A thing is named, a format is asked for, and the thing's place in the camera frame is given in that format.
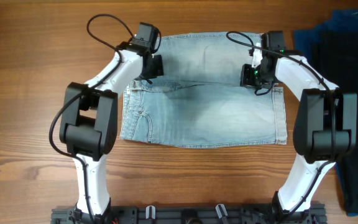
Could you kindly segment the light blue denim shorts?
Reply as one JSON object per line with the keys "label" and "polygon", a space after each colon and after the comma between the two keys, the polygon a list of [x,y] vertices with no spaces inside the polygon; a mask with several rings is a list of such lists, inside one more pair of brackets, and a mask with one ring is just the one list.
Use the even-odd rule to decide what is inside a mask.
{"label": "light blue denim shorts", "polygon": [[241,86],[250,45],[260,43],[253,33],[163,37],[163,75],[133,81],[123,94],[121,138],[184,148],[285,144],[283,89]]}

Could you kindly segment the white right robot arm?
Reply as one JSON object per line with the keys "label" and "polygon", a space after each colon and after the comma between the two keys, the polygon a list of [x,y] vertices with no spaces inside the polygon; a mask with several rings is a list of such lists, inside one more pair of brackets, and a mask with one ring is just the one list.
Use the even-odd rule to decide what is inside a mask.
{"label": "white right robot arm", "polygon": [[273,198],[278,218],[300,220],[324,175],[356,145],[357,95],[341,91],[301,53],[287,50],[281,31],[264,33],[259,43],[246,46],[252,62],[242,67],[241,86],[262,96],[282,83],[300,102],[293,128],[296,159]]}

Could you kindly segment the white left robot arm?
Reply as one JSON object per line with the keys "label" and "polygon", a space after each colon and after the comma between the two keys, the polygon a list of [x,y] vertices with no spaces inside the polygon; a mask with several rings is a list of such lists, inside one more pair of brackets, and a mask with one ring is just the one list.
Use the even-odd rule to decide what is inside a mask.
{"label": "white left robot arm", "polygon": [[163,75],[162,57],[156,52],[161,32],[140,23],[128,41],[115,47],[113,59],[84,84],[70,83],[59,138],[75,163],[79,197],[73,219],[80,223],[109,223],[111,198],[106,185],[106,159],[117,137],[117,101],[133,80],[150,82]]}

